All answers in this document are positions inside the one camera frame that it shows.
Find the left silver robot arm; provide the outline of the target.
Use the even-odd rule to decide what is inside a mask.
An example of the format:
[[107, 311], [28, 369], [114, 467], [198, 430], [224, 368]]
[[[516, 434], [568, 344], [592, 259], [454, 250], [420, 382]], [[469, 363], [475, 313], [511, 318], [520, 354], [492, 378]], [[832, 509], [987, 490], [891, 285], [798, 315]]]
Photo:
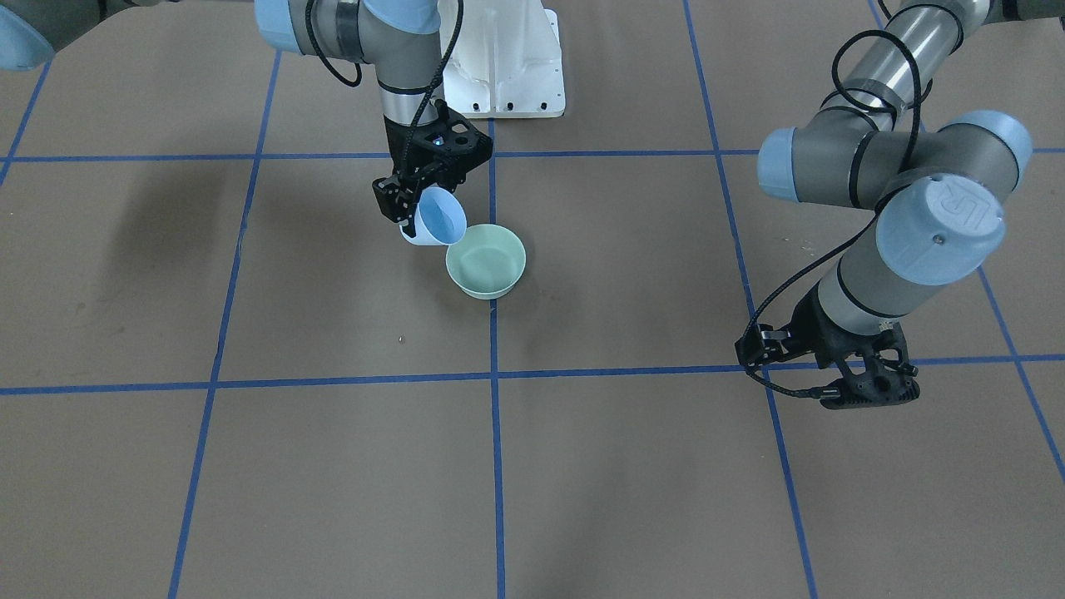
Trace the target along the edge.
[[773, 131], [757, 156], [758, 185], [779, 200], [870, 210], [869, 224], [775, 329], [753, 317], [736, 341], [746, 375], [806, 355], [840, 378], [777, 394], [843, 409], [908, 403], [920, 394], [902, 319], [973, 273], [1000, 246], [1003, 205], [1022, 182], [1033, 141], [1022, 122], [967, 112], [922, 133], [921, 107], [944, 61], [985, 25], [1061, 17], [1061, 1], [904, 1], [886, 12], [851, 72], [809, 125]]

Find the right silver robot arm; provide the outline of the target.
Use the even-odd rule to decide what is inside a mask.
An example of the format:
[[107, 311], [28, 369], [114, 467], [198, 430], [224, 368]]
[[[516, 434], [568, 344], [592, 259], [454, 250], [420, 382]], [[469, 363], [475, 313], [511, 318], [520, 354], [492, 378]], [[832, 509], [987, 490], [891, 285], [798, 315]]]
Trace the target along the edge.
[[461, 32], [441, 41], [435, 1], [255, 1], [256, 26], [274, 49], [316, 56], [347, 87], [373, 68], [391, 174], [373, 182], [380, 212], [411, 244], [453, 245], [466, 216], [455, 197], [493, 141], [452, 109], [443, 79]]

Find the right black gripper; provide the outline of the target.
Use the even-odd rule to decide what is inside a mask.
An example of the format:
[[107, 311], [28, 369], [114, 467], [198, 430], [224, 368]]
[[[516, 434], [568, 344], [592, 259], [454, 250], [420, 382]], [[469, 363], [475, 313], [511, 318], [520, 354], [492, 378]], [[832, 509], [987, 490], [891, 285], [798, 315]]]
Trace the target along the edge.
[[494, 149], [491, 136], [443, 100], [430, 106], [438, 118], [426, 125], [411, 128], [387, 119], [393, 174], [370, 185], [381, 215], [406, 223], [400, 226], [404, 238], [441, 238], [442, 189], [455, 192], [463, 185], [466, 175], [487, 163]]

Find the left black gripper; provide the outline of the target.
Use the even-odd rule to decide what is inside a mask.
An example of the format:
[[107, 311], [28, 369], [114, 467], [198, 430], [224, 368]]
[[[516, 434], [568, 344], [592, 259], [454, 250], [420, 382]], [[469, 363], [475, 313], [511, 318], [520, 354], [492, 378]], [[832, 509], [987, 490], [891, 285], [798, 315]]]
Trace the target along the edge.
[[[819, 368], [836, 365], [840, 372], [839, 379], [822, 388], [822, 407], [892, 407], [919, 398], [918, 369], [910, 363], [908, 345], [897, 323], [876, 324], [873, 334], [842, 329], [810, 291], [796, 304], [790, 322], [775, 329], [758, 322], [769, 303], [761, 303], [735, 342], [737, 363], [746, 371], [813, 355]], [[850, 365], [852, 356], [862, 365]]]

